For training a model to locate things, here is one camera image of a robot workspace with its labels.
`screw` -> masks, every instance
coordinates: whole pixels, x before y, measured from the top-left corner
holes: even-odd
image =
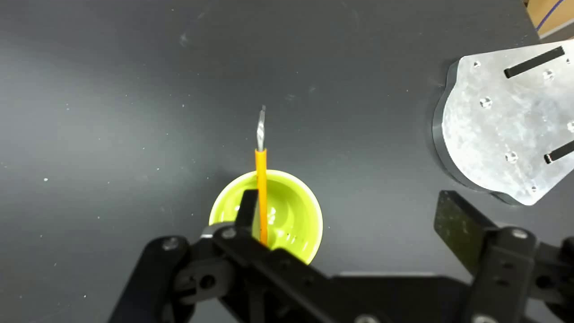
[[[483,99],[479,101],[479,105],[481,105],[484,110],[490,110],[490,108],[492,108],[490,97],[483,97]]]
[[[170,237],[170,239],[165,239],[161,248],[165,252],[172,252],[172,250],[178,250],[179,248],[179,241],[176,237]]]
[[[484,314],[477,314],[472,318],[472,323],[497,323],[497,320],[484,316]]]
[[[527,239],[527,234],[524,230],[513,230],[511,234],[515,239],[522,239],[522,241]]]
[[[371,314],[361,314],[357,316],[355,323],[380,323],[380,322]]]
[[[504,158],[506,158],[506,162],[509,162],[509,164],[517,164],[518,155],[513,153],[513,151],[509,151],[509,153],[504,155]]]
[[[222,239],[235,239],[237,232],[235,228],[228,228],[221,234]]]
[[[553,72],[553,70],[545,70],[545,72],[544,72],[544,78],[545,78],[545,79],[554,79],[554,72]]]

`cup rim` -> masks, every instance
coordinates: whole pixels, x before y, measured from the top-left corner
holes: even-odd
[[[298,180],[296,176],[289,175],[289,173],[283,173],[283,171],[278,171],[278,169],[267,169],[267,175],[273,175],[273,176],[278,176],[278,178],[285,178],[289,182],[292,182],[296,187],[300,187],[305,196],[309,196],[310,203],[312,203],[312,209],[316,212],[316,225],[318,225],[318,243],[312,246],[312,252],[310,252],[310,257],[305,259],[303,262],[310,264],[314,261],[314,257],[318,255],[319,252],[319,246],[323,243],[323,212],[321,212],[321,205],[316,198],[316,194],[301,182]],[[246,178],[251,178],[255,176],[255,171],[251,173],[246,173],[239,178],[235,178],[233,182],[230,182],[217,196],[217,200],[214,201],[212,205],[212,210],[210,210],[210,219],[208,219],[208,225],[215,225],[214,219],[215,219],[215,207],[222,203],[224,196],[228,196],[228,192],[237,187],[240,182],[244,182]]]

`cardboard box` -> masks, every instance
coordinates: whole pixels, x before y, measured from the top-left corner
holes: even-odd
[[[574,38],[574,0],[529,0],[527,13],[540,38]]]

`yellow cup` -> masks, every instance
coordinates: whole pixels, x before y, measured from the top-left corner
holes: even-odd
[[[244,191],[257,191],[255,173],[233,180],[217,196],[210,225],[235,221]],[[267,171],[267,196],[267,246],[283,248],[310,264],[323,239],[323,214],[316,196],[301,180],[282,171]]]

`hole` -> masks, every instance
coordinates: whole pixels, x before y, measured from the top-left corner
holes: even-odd
[[[549,277],[538,277],[536,279],[536,288],[538,289],[551,289],[551,288],[554,288],[554,282]]]
[[[515,268],[511,262],[506,262],[506,261],[502,261],[501,266],[506,268],[506,270],[513,270]]]
[[[553,70],[547,70],[547,72],[544,72],[544,78],[545,78],[545,79],[554,79],[554,72],[553,72]]]
[[[206,275],[199,280],[201,289],[212,289],[215,286],[215,279],[212,275]]]
[[[501,286],[501,288],[509,286],[509,282],[508,282],[508,280],[504,280],[502,277],[495,277],[493,280],[495,280],[495,284],[497,284],[497,286]]]

